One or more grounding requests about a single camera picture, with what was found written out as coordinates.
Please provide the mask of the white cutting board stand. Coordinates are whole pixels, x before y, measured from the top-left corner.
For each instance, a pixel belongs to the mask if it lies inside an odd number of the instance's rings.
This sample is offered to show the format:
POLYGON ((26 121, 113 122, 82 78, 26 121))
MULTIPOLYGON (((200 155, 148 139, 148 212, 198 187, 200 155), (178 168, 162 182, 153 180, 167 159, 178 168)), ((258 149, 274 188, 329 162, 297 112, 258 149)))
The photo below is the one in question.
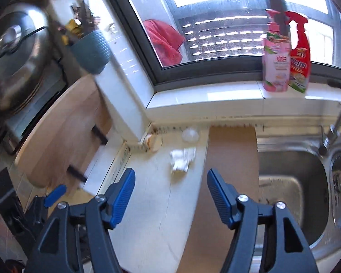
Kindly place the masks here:
POLYGON ((120 180, 130 157, 130 148, 120 134, 111 128, 108 142, 101 145, 85 171, 86 182, 80 187, 91 195, 104 194, 107 188, 120 180))

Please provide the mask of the stainless steel double sink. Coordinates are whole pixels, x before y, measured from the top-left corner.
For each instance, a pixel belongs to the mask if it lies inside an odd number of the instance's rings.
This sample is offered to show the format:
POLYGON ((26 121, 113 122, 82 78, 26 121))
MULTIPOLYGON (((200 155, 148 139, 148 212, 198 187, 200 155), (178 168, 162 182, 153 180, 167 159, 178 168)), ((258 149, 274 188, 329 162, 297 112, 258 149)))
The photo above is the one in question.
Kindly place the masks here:
POLYGON ((283 202, 300 225, 320 272, 341 260, 341 136, 326 155, 317 136, 257 139, 259 201, 283 202))

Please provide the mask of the red cloth outside window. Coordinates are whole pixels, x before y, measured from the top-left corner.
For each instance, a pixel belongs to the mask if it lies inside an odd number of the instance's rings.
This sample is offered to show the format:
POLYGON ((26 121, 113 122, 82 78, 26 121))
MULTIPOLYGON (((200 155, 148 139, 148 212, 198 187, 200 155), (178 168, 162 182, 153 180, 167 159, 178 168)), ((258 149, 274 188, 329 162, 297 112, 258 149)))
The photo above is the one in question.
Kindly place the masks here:
POLYGON ((185 42, 185 38, 174 27, 160 20, 144 20, 143 26, 162 66, 180 64, 183 56, 179 49, 185 42))

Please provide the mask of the clear plastic cup lid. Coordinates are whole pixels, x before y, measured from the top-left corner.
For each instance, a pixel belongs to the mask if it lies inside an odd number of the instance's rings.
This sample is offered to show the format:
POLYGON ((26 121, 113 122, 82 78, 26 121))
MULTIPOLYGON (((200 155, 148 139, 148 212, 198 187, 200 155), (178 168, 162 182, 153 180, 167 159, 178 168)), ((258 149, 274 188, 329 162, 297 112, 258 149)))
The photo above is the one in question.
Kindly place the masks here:
POLYGON ((199 141, 199 133, 196 128, 186 128, 182 131, 182 140, 187 143, 197 143, 199 141))

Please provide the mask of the pink dish soap bottle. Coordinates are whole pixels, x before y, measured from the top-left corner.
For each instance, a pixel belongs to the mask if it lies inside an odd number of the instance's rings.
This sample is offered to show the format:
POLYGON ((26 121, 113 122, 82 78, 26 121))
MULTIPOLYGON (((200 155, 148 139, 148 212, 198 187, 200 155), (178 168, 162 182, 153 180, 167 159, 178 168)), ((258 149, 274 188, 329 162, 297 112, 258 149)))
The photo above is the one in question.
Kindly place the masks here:
POLYGON ((275 21, 276 14, 280 12, 266 9, 266 13, 270 20, 263 39, 262 85, 268 92, 285 92, 288 90, 291 42, 288 36, 280 33, 280 26, 275 21))

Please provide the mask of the tipped paper cup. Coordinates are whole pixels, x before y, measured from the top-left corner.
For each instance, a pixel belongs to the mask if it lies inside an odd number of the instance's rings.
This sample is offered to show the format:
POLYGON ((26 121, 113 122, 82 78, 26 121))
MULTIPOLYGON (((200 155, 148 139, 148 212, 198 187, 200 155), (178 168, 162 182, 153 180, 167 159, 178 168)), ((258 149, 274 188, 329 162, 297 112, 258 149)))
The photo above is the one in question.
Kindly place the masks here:
POLYGON ((157 152, 163 145, 163 139, 157 134, 148 134, 144 139, 144 146, 150 152, 157 152))

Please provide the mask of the steel pot lid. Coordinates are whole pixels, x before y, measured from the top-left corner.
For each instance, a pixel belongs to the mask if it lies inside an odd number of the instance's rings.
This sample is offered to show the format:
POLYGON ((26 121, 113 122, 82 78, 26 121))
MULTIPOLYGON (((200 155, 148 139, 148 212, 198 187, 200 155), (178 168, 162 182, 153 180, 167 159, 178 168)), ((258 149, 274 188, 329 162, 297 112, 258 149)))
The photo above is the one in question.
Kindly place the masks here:
POLYGON ((29 3, 9 5, 0 16, 0 118, 30 101, 52 52, 48 17, 29 3))

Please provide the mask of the teal utensil holder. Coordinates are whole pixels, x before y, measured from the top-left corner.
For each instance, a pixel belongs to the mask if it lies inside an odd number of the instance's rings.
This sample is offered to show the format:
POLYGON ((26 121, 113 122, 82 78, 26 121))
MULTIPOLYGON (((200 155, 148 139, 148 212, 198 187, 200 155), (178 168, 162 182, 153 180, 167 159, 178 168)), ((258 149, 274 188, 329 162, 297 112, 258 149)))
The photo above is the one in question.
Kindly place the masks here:
POLYGON ((95 30, 74 43, 70 50, 78 64, 88 73, 100 74, 111 56, 109 44, 101 30, 95 30))

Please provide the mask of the white tissue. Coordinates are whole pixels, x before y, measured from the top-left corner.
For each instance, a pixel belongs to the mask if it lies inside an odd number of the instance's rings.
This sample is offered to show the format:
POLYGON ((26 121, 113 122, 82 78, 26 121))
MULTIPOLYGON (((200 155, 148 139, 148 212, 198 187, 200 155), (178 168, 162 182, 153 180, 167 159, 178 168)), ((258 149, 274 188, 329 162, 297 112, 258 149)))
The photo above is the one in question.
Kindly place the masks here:
POLYGON ((173 173, 186 173, 191 163, 196 157, 196 148, 189 147, 186 149, 177 149, 170 152, 171 170, 173 173))

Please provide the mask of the window frame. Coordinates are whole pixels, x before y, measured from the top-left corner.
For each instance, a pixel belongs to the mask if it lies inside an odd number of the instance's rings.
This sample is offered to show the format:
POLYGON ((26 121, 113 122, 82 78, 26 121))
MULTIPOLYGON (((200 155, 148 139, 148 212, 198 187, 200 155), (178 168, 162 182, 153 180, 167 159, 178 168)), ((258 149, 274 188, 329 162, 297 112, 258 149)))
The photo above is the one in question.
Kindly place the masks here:
POLYGON ((107 0, 129 37, 156 91, 201 84, 262 79, 263 39, 274 9, 284 35, 296 34, 296 24, 283 16, 294 11, 308 18, 305 26, 311 61, 338 70, 328 76, 312 74, 315 83, 341 88, 341 13, 332 0, 107 0), (176 29, 185 42, 180 64, 163 67, 144 20, 160 20, 176 29))

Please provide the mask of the wooden cutting board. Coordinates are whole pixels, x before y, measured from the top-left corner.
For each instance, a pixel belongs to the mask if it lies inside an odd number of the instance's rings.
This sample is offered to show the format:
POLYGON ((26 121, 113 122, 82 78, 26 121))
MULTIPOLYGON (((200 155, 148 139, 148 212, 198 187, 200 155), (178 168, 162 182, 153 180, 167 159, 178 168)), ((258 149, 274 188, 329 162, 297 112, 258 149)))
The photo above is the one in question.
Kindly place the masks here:
POLYGON ((93 127, 107 134, 111 126, 93 76, 83 76, 40 119, 18 152, 15 165, 38 188, 64 184, 75 189, 80 180, 67 169, 73 167, 84 174, 101 144, 93 127))

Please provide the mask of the red spray cleaner bottle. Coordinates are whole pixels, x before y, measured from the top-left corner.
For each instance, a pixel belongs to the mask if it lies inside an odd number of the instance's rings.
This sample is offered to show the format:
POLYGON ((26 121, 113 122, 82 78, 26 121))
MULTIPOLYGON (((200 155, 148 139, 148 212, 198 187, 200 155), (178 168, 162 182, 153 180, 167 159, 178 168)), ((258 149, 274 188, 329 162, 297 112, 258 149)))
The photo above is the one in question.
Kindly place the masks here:
POLYGON ((305 93, 308 87, 311 72, 311 49, 305 31, 305 24, 308 18, 302 14, 293 11, 286 11, 288 24, 296 23, 297 28, 297 44, 290 51, 290 73, 289 86, 296 91, 305 93))

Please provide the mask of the brown cardboard sheet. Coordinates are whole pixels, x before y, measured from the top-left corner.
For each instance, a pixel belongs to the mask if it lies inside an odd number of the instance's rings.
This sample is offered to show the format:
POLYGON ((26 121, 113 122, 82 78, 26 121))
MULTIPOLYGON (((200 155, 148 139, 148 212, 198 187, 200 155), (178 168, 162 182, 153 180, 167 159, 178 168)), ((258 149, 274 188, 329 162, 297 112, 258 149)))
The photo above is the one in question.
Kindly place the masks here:
POLYGON ((242 213, 238 196, 259 198, 255 128, 209 130, 198 202, 178 272, 221 272, 242 213))

